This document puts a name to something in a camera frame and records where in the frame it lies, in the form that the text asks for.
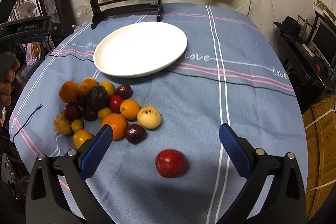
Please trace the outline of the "person left hand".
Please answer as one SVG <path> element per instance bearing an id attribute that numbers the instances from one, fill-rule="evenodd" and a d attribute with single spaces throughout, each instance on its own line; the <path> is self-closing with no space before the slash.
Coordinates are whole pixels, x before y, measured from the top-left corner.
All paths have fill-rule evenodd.
<path id="1" fill-rule="evenodd" d="M 15 71 L 20 67 L 20 63 L 18 59 L 15 59 L 12 67 L 6 72 L 6 79 L 1 81 L 0 83 L 0 92 L 1 92 L 1 101 L 2 106 L 6 107 L 11 104 L 11 91 L 12 85 L 11 83 L 15 79 Z"/>

